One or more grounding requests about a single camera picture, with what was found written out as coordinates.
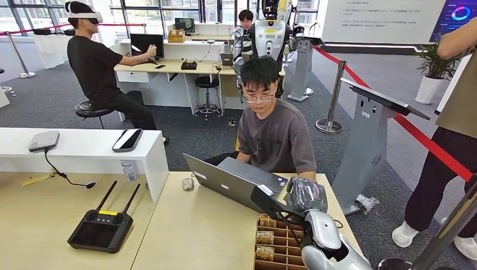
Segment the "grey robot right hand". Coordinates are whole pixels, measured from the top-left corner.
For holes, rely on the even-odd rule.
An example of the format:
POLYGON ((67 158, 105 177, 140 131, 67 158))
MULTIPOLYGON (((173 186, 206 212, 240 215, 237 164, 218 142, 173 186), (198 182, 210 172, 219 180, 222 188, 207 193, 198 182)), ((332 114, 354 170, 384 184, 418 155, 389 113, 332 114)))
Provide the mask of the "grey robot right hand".
POLYGON ((297 212, 314 209, 327 213, 328 203, 325 187, 316 180, 292 177, 287 185, 285 201, 297 212))

